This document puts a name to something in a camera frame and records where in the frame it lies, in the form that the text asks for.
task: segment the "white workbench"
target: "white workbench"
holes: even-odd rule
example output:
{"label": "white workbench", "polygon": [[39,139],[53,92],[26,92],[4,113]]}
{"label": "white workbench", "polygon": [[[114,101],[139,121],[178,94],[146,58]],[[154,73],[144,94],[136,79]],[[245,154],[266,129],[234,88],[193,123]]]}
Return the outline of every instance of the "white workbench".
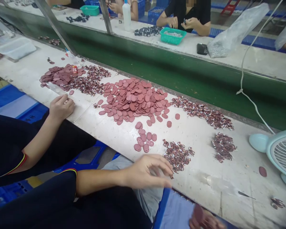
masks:
{"label": "white workbench", "polygon": [[[32,41],[38,49],[14,63],[7,58],[0,59],[0,76],[24,91],[40,103],[49,107],[50,102],[57,93],[44,87],[40,87],[40,77],[53,66],[65,66],[66,57],[63,51]],[[50,57],[55,65],[47,62]],[[102,79],[102,83],[115,83],[126,77],[110,70],[112,77]],[[242,228],[275,228],[275,224],[286,226],[286,208],[275,210],[270,206],[270,196],[281,199],[286,205],[286,185],[280,178],[279,171],[269,162],[267,156],[255,151],[248,142],[248,137],[253,133],[268,134],[260,129],[246,125],[232,119],[234,131],[228,129],[219,130],[234,139],[238,151],[232,153],[233,160],[225,160],[219,163],[215,158],[215,150],[211,146],[212,137],[218,132],[207,124],[204,119],[188,117],[181,108],[171,106],[168,120],[172,121],[172,127],[166,126],[167,120],[162,123],[156,121],[151,127],[147,126],[147,116],[136,118],[133,123],[123,122],[118,126],[113,117],[100,116],[101,108],[95,109],[93,103],[99,101],[102,95],[91,97],[75,90],[70,96],[76,103],[74,113],[68,118],[76,126],[91,134],[96,139],[110,146],[117,152],[131,160],[136,160],[144,154],[136,152],[133,148],[136,138],[139,136],[134,128],[138,121],[143,123],[147,132],[156,133],[158,136],[155,145],[150,148],[149,153],[163,154],[165,147],[162,139],[167,141],[181,142],[186,147],[191,146],[196,152],[189,165],[184,171],[175,174],[172,180],[173,187],[184,193],[189,198],[208,208],[212,212],[228,220],[235,226]],[[180,114],[180,120],[175,120],[175,114]],[[263,166],[267,170],[266,178],[259,174],[258,168]],[[212,188],[201,182],[201,173],[219,177],[230,181],[240,191],[256,198],[243,196],[228,196],[215,192]]]}
{"label": "white workbench", "polygon": [[[39,9],[30,6],[16,6],[15,3],[8,4],[11,8],[21,10],[26,13],[42,16],[43,14]],[[81,10],[77,9],[65,9],[62,11],[52,10],[56,18],[65,23],[70,23],[66,17],[76,18],[80,16]],[[81,26],[87,29],[106,32],[105,23],[102,20],[103,16],[100,14],[96,17],[90,17],[86,23],[73,22],[73,25]],[[196,34],[187,33],[180,45],[174,46],[160,41],[160,35],[155,37],[135,36],[134,31],[143,27],[151,26],[150,24],[141,22],[131,22],[131,30],[125,31],[124,24],[119,24],[119,19],[114,18],[111,20],[112,30],[115,35],[123,37],[125,39],[131,39],[136,42],[145,43],[148,45],[156,46],[159,48],[165,48],[172,52],[178,52],[184,55],[189,55],[194,58],[210,61],[212,63],[225,65],[228,67],[240,69],[242,64],[242,58],[247,50],[247,45],[240,45],[235,51],[231,52],[228,57],[212,59],[209,55],[203,56],[197,54],[197,44],[207,44],[213,38],[200,37]],[[244,62],[244,70],[252,73],[261,74],[264,76],[277,78],[286,81],[286,54],[281,52],[275,52],[257,47],[251,47],[246,55]]]}

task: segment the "green panel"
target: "green panel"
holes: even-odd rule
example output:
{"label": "green panel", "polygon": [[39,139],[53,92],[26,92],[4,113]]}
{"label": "green panel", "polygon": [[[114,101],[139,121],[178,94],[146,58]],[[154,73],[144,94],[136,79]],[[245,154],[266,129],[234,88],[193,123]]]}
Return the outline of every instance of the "green panel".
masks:
{"label": "green panel", "polygon": [[[13,21],[24,33],[35,38],[58,38],[45,18],[17,11],[17,21],[15,11],[0,7],[0,15]],[[238,70],[72,24],[60,24],[83,56],[261,121],[253,104],[245,96],[236,95],[241,79]],[[270,126],[286,129],[286,83],[245,73],[243,87]]]}

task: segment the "black phone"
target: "black phone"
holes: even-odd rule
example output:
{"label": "black phone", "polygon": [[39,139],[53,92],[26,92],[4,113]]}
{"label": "black phone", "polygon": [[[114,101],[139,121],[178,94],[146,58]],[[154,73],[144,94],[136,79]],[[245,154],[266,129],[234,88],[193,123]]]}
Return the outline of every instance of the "black phone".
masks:
{"label": "black phone", "polygon": [[197,44],[197,53],[201,55],[207,55],[208,54],[207,45]]}

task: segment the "light blue fan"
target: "light blue fan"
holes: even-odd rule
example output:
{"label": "light blue fan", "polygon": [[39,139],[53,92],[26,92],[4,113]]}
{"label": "light blue fan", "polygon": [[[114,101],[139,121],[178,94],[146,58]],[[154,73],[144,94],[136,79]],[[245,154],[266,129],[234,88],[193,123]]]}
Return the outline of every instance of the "light blue fan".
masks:
{"label": "light blue fan", "polygon": [[267,154],[269,160],[282,172],[281,178],[286,183],[286,130],[272,137],[253,134],[249,142],[254,149]]}

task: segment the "white power cord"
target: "white power cord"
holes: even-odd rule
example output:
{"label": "white power cord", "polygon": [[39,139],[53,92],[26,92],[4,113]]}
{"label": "white power cord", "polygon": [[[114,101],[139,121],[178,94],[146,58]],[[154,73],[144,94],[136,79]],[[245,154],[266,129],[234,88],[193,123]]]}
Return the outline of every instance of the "white power cord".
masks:
{"label": "white power cord", "polygon": [[269,16],[269,18],[267,19],[267,21],[266,21],[266,22],[264,23],[264,25],[261,27],[260,31],[258,32],[258,34],[256,35],[256,37],[255,37],[254,40],[252,41],[251,45],[247,48],[247,50],[246,50],[246,52],[245,52],[245,55],[244,55],[244,57],[243,57],[243,59],[242,59],[241,88],[240,88],[240,90],[236,93],[236,94],[242,93],[244,96],[246,96],[246,97],[250,100],[250,102],[253,103],[253,105],[254,105],[254,107],[255,107],[256,113],[257,113],[258,116],[261,118],[261,120],[264,122],[264,124],[266,125],[266,127],[270,130],[270,132],[273,133],[273,134],[275,134],[275,133],[274,133],[273,130],[270,128],[270,126],[268,126],[268,124],[265,122],[265,120],[262,118],[262,116],[261,116],[260,113],[258,112],[258,109],[257,109],[256,104],[250,99],[249,96],[247,96],[247,95],[243,92],[243,88],[242,88],[242,81],[243,81],[243,79],[244,79],[244,68],[243,68],[243,66],[244,66],[245,57],[246,57],[246,54],[247,54],[249,48],[254,44],[254,42],[256,41],[256,39],[257,39],[257,37],[258,37],[258,35],[260,35],[262,29],[265,27],[265,25],[268,23],[268,21],[271,20],[272,15],[273,15],[274,12],[278,9],[278,7],[279,7],[280,4],[282,3],[282,1],[283,1],[283,0],[281,0],[281,1],[278,3],[278,5],[277,5],[276,8],[274,9],[274,11],[271,13],[271,15]]}

